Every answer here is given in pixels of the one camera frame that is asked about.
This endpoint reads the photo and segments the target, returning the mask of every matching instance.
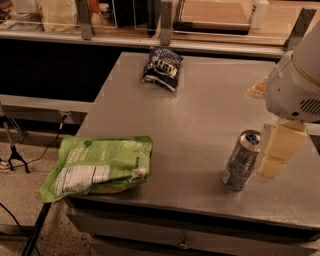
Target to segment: floor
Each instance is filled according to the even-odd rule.
[[[11,130],[14,142],[19,140],[15,130]],[[38,159],[46,146],[56,134],[29,131],[24,141],[15,147],[22,158],[29,162]],[[58,148],[63,135],[53,143],[38,161],[28,164],[30,173],[23,166],[10,171],[0,166],[0,203],[16,217],[21,225],[34,225],[42,208],[38,189],[57,161]],[[11,155],[10,145],[4,129],[0,129],[0,158],[3,161]],[[65,215],[66,205],[63,201],[53,203],[37,239],[31,255],[97,255],[89,246],[88,236],[77,231]],[[0,207],[0,225],[15,224],[12,217]],[[0,255],[21,255],[26,245],[26,237],[0,236]]]

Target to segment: drawer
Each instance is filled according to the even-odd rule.
[[[219,227],[199,227],[183,221],[87,209],[67,209],[67,216],[80,232],[137,242],[231,255],[310,255],[315,252],[289,245],[292,240],[255,240],[245,232]]]

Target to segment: tripod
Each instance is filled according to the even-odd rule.
[[[3,127],[6,131],[7,137],[8,137],[8,141],[10,144],[10,148],[11,148],[11,156],[8,160],[9,162],[9,166],[10,166],[10,170],[14,170],[14,167],[12,165],[12,160],[18,160],[20,162],[22,162],[25,166],[26,169],[26,173],[30,173],[29,169],[28,169],[28,164],[27,162],[22,158],[22,156],[20,156],[20,154],[17,152],[17,149],[13,143],[12,137],[11,137],[11,133],[9,130],[9,125],[8,125],[8,118],[5,116],[4,112],[3,112],[3,108],[2,108],[2,104],[0,101],[0,122],[3,123]]]

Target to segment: dark blue snack bag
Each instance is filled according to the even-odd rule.
[[[151,47],[149,62],[144,67],[142,81],[165,85],[175,91],[182,60],[180,55],[169,49]]]

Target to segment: glass panel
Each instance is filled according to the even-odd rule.
[[[260,13],[265,9],[265,16],[257,16],[257,2],[267,2],[266,6],[258,6]],[[273,0],[173,0],[171,38],[195,42],[283,46],[303,7],[320,9],[320,3]],[[256,23],[256,17],[261,18],[260,23]],[[319,11],[316,12],[310,28],[317,20]]]
[[[133,0],[135,29],[150,37],[160,30],[161,0]]]
[[[88,0],[88,4],[95,34],[113,33],[118,27],[113,0]]]
[[[159,31],[161,0],[100,0],[96,4],[91,20],[95,36],[148,38]]]
[[[8,16],[2,17],[0,29],[79,33],[77,8],[74,0],[0,0]]]

